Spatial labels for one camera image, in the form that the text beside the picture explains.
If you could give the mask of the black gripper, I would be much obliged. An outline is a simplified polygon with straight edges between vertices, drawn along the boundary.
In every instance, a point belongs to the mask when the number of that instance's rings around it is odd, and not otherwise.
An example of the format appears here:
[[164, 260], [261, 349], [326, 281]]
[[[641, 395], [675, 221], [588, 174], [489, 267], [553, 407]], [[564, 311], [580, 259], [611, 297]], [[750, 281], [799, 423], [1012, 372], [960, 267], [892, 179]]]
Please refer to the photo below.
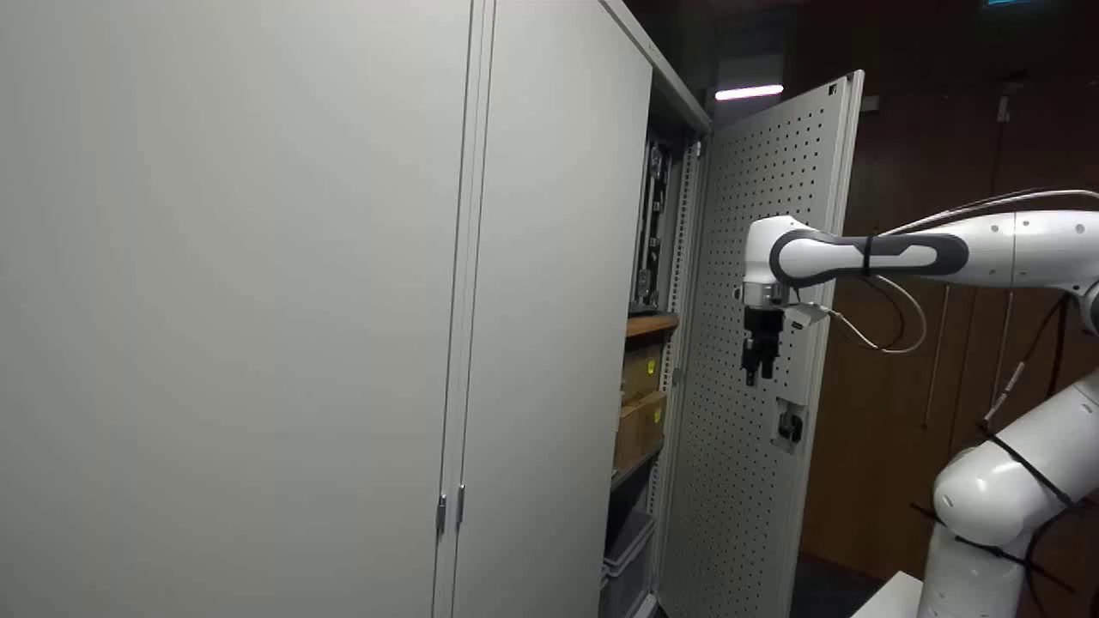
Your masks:
[[743, 375], [745, 375], [745, 385], [753, 387], [759, 372], [764, 372], [764, 377], [772, 377], [772, 369], [781, 357], [783, 312], [781, 311], [750, 311], [745, 331], [750, 331], [750, 345], [743, 345]]

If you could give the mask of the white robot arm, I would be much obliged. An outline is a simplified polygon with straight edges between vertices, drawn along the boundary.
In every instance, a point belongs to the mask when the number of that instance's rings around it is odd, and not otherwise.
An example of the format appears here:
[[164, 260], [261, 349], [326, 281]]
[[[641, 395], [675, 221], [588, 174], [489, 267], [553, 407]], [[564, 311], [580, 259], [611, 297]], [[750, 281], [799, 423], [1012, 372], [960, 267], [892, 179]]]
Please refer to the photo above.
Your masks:
[[[824, 312], [799, 291], [833, 278], [895, 275], [973, 288], [1048, 288], [1099, 331], [1099, 209], [1092, 190], [1030, 190], [974, 201], [882, 234], [824, 234], [798, 217], [745, 230], [745, 383], [769, 377], [790, 311]], [[933, 482], [919, 578], [891, 578], [868, 618], [1015, 618], [1042, 573], [1038, 536], [1099, 487], [1099, 375], [1064, 385], [1006, 426], [982, 423]]]

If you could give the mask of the white robot base table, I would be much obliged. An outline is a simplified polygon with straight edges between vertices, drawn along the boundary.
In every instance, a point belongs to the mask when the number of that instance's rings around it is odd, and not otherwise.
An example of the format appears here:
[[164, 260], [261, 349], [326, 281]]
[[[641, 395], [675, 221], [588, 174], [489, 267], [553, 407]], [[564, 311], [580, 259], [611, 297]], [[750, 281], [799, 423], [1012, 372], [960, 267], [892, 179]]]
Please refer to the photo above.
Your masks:
[[895, 570], [852, 618], [916, 618], [925, 581]]

